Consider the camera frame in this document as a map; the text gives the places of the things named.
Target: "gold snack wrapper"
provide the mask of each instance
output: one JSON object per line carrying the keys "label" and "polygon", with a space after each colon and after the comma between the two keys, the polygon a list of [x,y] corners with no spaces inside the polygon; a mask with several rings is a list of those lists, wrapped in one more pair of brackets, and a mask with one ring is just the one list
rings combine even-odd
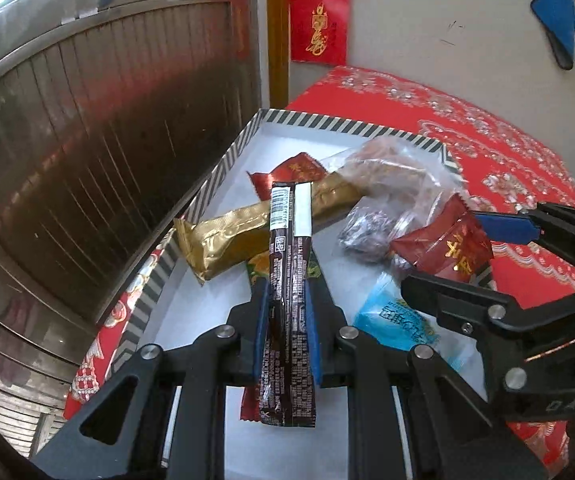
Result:
{"label": "gold snack wrapper", "polygon": [[[312,183],[312,221],[321,226],[343,218],[361,198],[338,173]],[[179,247],[201,283],[268,250],[270,202],[241,207],[223,216],[191,224],[175,218]]]}

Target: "red snack package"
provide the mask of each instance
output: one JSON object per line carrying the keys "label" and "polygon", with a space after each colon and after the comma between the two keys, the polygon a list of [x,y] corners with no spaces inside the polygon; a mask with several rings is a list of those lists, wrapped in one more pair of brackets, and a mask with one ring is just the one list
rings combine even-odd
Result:
{"label": "red snack package", "polygon": [[289,0],[292,61],[345,65],[349,0]]}
{"label": "red snack package", "polygon": [[248,173],[256,194],[261,200],[269,200],[273,182],[316,182],[327,175],[318,160],[305,152],[281,162],[269,173]]}
{"label": "red snack package", "polygon": [[493,258],[483,227],[458,194],[434,222],[392,240],[390,248],[419,270],[464,283]]}

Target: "white label on wrapper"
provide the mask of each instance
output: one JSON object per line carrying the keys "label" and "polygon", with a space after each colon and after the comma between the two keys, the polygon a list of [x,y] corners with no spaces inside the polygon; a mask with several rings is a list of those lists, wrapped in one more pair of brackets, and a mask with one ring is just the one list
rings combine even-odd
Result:
{"label": "white label on wrapper", "polygon": [[289,187],[273,187],[270,202],[270,231],[287,229],[289,221]]}
{"label": "white label on wrapper", "polygon": [[294,235],[312,236],[312,183],[296,184],[294,191]]}

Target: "silver bolt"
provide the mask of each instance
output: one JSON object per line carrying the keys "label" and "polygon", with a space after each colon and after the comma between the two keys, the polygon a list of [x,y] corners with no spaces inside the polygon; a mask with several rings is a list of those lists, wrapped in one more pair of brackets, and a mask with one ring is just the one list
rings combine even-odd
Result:
{"label": "silver bolt", "polygon": [[228,339],[236,333],[236,330],[232,325],[219,325],[216,327],[216,337],[221,339]]}
{"label": "silver bolt", "polygon": [[359,336],[359,329],[353,326],[344,326],[339,330],[339,335],[344,339],[356,339]]}
{"label": "silver bolt", "polygon": [[141,357],[146,360],[154,359],[161,353],[161,347],[157,345],[145,345],[141,348]]}
{"label": "silver bolt", "polygon": [[505,307],[499,304],[492,305],[488,309],[488,316],[490,316],[490,319],[503,319],[505,317]]}
{"label": "silver bolt", "polygon": [[419,359],[429,359],[434,355],[434,350],[431,346],[417,345],[414,347],[414,355]]}
{"label": "silver bolt", "polygon": [[527,382],[527,372],[523,368],[510,368],[505,374],[505,385],[510,390],[520,390]]}

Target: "blue snack package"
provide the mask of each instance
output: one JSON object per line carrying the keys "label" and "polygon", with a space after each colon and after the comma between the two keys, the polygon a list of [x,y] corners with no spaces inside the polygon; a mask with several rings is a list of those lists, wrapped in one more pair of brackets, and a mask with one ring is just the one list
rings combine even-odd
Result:
{"label": "blue snack package", "polygon": [[430,345],[456,371],[476,354],[473,339],[440,327],[435,317],[408,306],[386,272],[370,291],[354,326],[373,335],[379,343],[399,350]]}

